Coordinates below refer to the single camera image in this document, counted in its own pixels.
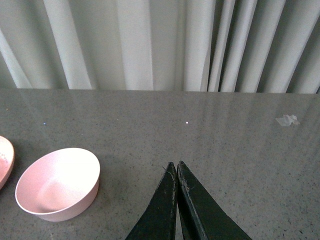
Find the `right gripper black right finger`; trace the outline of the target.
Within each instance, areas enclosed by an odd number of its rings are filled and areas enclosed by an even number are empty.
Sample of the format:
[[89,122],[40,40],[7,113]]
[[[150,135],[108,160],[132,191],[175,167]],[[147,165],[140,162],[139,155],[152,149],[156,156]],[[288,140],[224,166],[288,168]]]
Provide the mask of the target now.
[[188,166],[177,165],[177,203],[184,240],[250,240],[217,204]]

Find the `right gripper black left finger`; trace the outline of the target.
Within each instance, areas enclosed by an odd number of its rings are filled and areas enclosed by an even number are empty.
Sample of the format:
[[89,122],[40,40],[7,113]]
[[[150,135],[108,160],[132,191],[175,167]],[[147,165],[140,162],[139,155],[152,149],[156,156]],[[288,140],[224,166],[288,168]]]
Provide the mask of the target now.
[[178,177],[169,162],[144,213],[127,240],[174,240],[176,236]]

